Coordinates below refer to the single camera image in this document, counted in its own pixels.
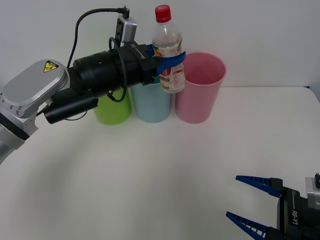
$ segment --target red bottle cap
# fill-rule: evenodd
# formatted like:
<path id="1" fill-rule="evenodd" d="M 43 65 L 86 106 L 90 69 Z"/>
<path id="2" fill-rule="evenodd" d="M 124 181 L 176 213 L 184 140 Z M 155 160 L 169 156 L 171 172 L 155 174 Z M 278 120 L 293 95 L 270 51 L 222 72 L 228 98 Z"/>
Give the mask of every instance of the red bottle cap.
<path id="1" fill-rule="evenodd" d="M 155 8 L 155 19 L 158 23 L 166 23 L 171 20 L 169 5 L 160 5 Z"/>

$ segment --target black cable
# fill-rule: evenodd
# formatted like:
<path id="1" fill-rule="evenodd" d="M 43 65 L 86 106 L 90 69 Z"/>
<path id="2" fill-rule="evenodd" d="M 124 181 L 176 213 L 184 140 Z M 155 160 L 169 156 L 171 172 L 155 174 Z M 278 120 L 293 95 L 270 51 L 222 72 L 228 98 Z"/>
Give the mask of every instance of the black cable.
<path id="1" fill-rule="evenodd" d="M 88 113 L 88 111 L 85 111 L 85 113 L 84 113 L 81 117 L 78 117 L 78 118 L 75 118 L 75 119 L 68 119 L 68 118 L 66 118 L 65 120 L 66 120 L 66 121 L 77 121 L 77 120 L 79 120 L 79 119 L 82 119 L 87 113 Z"/>
<path id="2" fill-rule="evenodd" d="M 72 58 L 74 56 L 74 53 L 75 53 L 75 50 L 76 50 L 76 46 L 77 46 L 77 42 L 78 42 L 78 31 L 79 31 L 79 25 L 81 23 L 81 21 L 91 15 L 91 14 L 96 14 L 96 13 L 108 13 L 108 12 L 112 12 L 112 13 L 119 13 L 119 14 L 124 14 L 124 17 L 127 19 L 129 17 L 129 9 L 127 9 L 126 7 L 123 7 L 123 8 L 97 8 L 97 9 L 93 9 L 93 10 L 90 10 L 90 11 L 87 11 L 86 13 L 82 14 L 79 19 L 76 21 L 76 24 L 75 24 L 75 31 L 74 31 L 74 42 L 73 42 L 73 46 L 72 46 L 72 50 L 71 50 L 71 54 L 70 54 L 70 57 L 69 57 L 69 60 L 68 60 L 68 64 L 66 66 L 66 68 L 70 68 L 70 65 L 71 65 L 71 61 L 72 61 Z M 126 84 L 126 89 L 123 90 L 123 93 L 124 93 L 124 96 L 126 95 L 126 90 L 127 90 L 127 84 Z M 76 121 L 76 120 L 80 120 L 82 119 L 86 114 L 87 114 L 88 111 L 86 111 L 81 117 L 79 118 L 76 118 L 76 119 L 68 119 L 66 118 L 65 120 L 67 121 Z"/>
<path id="3" fill-rule="evenodd" d="M 110 37 L 109 38 L 109 50 L 110 52 L 113 50 L 112 49 L 112 42 L 113 42 L 113 47 L 115 48 L 115 50 L 118 52 L 118 55 L 119 55 L 119 58 L 120 58 L 120 62 L 121 62 L 121 67 L 122 67 L 122 73 L 123 73 L 123 93 L 122 93 L 122 96 L 121 98 L 118 100 L 118 99 L 115 99 L 115 97 L 112 95 L 112 92 L 111 93 L 108 93 L 107 96 L 114 102 L 116 103 L 121 103 L 125 97 L 126 97 L 126 93 L 127 93 L 127 88 L 128 88 L 128 82 L 127 82 L 127 71 L 126 71 L 126 65 L 125 65 L 125 61 L 123 59 L 123 57 L 121 56 L 120 54 L 120 46 L 119 44 L 117 43 L 117 41 L 113 38 L 113 37 Z"/>
<path id="4" fill-rule="evenodd" d="M 83 15 L 81 15 L 81 17 L 79 17 L 78 21 L 76 21 L 75 24 L 75 33 L 74 33 L 74 42 L 73 42 L 73 47 L 71 50 L 71 54 L 69 57 L 69 61 L 68 64 L 66 66 L 66 68 L 68 69 L 70 67 L 72 58 L 74 56 L 75 50 L 76 50 L 76 46 L 77 46 L 77 42 L 78 42 L 78 28 L 79 28 L 79 24 L 81 23 L 81 21 L 86 17 L 89 16 L 91 14 L 96 14 L 96 13 L 105 13 L 105 12 L 112 12 L 112 13 L 120 13 L 120 14 L 125 14 L 127 13 L 129 10 L 125 7 L 123 8 L 98 8 L 98 9 L 93 9 L 90 11 L 87 11 L 86 13 L 84 13 Z"/>

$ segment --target pink cup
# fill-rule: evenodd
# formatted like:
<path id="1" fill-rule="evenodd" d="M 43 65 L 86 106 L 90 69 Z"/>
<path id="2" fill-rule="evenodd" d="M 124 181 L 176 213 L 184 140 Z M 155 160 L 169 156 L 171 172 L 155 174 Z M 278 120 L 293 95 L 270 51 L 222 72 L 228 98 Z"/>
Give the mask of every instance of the pink cup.
<path id="1" fill-rule="evenodd" d="M 210 117 L 227 68 L 207 52 L 188 54 L 183 66 L 185 87 L 176 94 L 175 113 L 187 123 L 199 124 Z"/>

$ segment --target green cup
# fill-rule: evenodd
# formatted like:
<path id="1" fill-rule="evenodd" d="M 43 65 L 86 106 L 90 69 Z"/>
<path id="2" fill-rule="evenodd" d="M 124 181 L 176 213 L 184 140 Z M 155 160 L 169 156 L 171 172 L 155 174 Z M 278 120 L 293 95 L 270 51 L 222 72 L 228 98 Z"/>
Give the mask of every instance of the green cup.
<path id="1" fill-rule="evenodd" d="M 114 98 L 120 99 L 123 93 L 121 88 L 113 93 Z M 96 118 L 105 125 L 121 124 L 131 114 L 129 92 L 126 92 L 122 102 L 114 102 L 108 96 L 99 98 L 98 107 L 93 109 Z"/>

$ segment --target blue cup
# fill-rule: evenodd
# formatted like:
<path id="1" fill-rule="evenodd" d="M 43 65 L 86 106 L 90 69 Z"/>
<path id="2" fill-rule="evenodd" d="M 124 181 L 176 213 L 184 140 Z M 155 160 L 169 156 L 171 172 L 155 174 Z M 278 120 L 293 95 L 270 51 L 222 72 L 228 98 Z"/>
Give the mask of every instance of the blue cup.
<path id="1" fill-rule="evenodd" d="M 147 123 L 161 122 L 171 112 L 172 94 L 163 90 L 157 78 L 155 78 L 155 83 L 145 86 L 138 84 L 131 87 L 135 112 L 141 120 Z"/>

